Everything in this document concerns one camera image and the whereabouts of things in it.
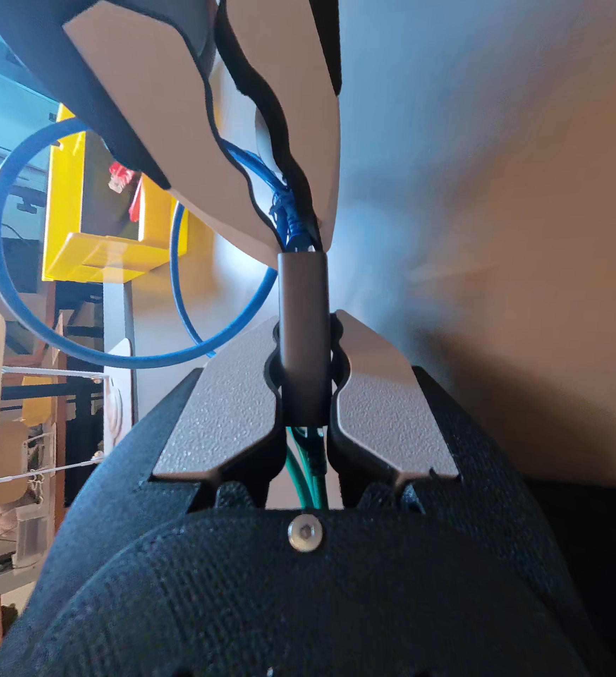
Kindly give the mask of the yellow plastic bin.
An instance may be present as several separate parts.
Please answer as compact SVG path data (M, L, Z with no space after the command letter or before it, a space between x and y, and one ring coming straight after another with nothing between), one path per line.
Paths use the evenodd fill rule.
M126 283L170 260L177 201L127 170L100 136L79 131L52 144L41 278Z

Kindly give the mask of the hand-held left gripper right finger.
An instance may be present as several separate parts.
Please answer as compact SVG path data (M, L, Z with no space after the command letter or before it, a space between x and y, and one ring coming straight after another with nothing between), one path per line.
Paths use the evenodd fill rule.
M340 309L336 358L344 376L332 397L332 450L375 481L407 484L459 470L414 370L402 352Z

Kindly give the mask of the black ethernet coupler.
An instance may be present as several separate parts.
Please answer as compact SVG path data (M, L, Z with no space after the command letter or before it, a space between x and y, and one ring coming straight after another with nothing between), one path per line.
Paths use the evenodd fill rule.
M322 427L331 399L328 258L324 252L278 257L279 359L284 420Z

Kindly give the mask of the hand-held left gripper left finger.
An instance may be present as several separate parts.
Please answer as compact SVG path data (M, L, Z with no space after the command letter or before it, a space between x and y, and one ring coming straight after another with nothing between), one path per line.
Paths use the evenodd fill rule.
M281 398L270 377L279 323L238 334L202 369L153 469L161 480L268 484L282 470Z

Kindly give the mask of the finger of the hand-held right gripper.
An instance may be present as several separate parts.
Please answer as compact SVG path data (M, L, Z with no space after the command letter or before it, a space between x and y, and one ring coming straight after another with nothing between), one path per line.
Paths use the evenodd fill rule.
M328 251L340 177L338 1L220 1L215 43L264 119L302 225Z
M222 146L212 93L187 42L157 18L98 1L63 25L187 210L255 259L277 259L279 235L244 169Z

